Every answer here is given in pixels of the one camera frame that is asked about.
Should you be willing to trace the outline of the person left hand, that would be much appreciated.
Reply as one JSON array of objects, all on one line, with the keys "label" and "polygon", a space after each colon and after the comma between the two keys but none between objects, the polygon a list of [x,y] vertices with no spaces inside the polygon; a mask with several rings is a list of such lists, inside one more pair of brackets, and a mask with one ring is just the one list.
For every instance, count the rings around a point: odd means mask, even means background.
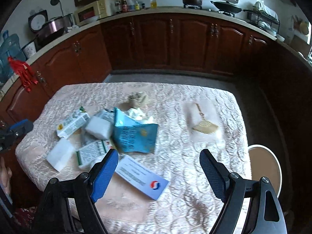
[{"label": "person left hand", "polygon": [[0,175],[1,175],[1,185],[2,185],[3,191],[6,194],[10,195],[11,193],[10,179],[12,177],[12,171],[9,167],[5,166],[5,161],[2,156],[1,156]]}]

